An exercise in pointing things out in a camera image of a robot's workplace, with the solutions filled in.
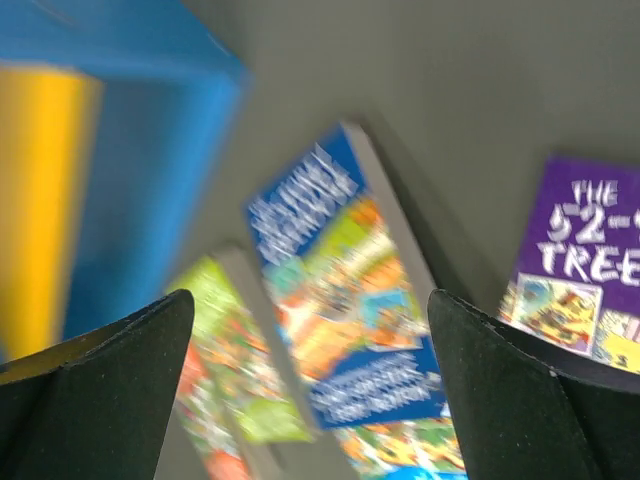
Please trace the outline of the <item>dark blue 91-storey book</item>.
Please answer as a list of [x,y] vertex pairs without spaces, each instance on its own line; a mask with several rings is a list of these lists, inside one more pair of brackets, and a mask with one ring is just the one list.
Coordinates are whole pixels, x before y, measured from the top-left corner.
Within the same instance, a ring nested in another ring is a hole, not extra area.
[[319,425],[440,416],[435,284],[364,130],[337,123],[248,199],[246,218]]

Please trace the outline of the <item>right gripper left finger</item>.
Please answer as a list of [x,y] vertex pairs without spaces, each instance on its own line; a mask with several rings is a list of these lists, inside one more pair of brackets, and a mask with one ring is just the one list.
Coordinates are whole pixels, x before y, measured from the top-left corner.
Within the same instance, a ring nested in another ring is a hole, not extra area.
[[179,289],[3,364],[2,478],[153,478],[193,320]]

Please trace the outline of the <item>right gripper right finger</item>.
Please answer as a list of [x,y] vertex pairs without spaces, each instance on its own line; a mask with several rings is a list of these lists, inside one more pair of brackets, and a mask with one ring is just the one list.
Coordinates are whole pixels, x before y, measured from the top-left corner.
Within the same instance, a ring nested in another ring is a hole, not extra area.
[[639,377],[502,324],[445,290],[431,339],[472,479],[639,476]]

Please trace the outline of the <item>light blue 26-storey book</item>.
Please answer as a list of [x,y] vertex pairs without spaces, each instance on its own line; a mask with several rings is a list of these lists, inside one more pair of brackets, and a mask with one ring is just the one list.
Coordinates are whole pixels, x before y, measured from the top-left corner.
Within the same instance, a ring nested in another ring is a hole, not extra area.
[[465,479],[449,418],[425,418],[336,429],[336,439],[361,479]]

